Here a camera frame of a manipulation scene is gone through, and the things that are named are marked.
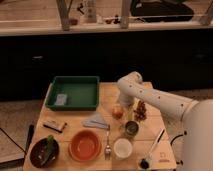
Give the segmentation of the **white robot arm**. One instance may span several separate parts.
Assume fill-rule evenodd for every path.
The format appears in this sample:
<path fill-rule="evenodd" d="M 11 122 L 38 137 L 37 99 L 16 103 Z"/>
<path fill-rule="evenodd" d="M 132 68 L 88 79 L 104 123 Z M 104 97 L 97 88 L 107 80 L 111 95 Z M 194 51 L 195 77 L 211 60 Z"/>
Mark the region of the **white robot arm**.
<path fill-rule="evenodd" d="M 121 105 L 130 106 L 137 98 L 182 121 L 186 134 L 183 137 L 181 171 L 213 171 L 213 99 L 197 101 L 146 88 L 138 72 L 121 77 L 117 86 Z"/>

